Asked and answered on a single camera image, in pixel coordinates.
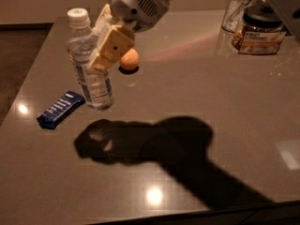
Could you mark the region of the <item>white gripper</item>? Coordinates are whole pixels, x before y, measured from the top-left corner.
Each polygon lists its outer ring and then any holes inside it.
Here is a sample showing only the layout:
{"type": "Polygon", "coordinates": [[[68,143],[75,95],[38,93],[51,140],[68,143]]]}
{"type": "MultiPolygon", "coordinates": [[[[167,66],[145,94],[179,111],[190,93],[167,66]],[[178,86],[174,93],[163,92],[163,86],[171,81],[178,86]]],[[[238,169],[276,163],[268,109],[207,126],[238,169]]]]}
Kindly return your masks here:
{"type": "Polygon", "coordinates": [[[93,28],[98,45],[90,58],[92,68],[108,70],[135,44],[135,34],[122,25],[114,25],[115,17],[133,31],[143,32],[154,27],[169,6],[168,0],[110,0],[110,4],[101,10],[93,28]]]}

